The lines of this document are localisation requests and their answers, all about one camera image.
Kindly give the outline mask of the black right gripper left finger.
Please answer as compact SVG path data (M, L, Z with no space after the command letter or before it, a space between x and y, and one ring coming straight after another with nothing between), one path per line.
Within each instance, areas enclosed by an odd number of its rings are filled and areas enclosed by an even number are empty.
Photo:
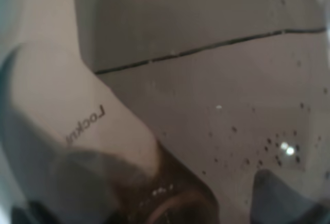
M15 224L59 224L59 219L44 205L30 201L25 206L15 206Z

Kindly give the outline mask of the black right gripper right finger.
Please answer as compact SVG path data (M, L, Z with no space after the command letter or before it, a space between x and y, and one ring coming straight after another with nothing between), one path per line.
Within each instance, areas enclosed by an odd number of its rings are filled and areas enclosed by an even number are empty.
M251 223L329 223L329 205L302 196L262 169L254 176Z

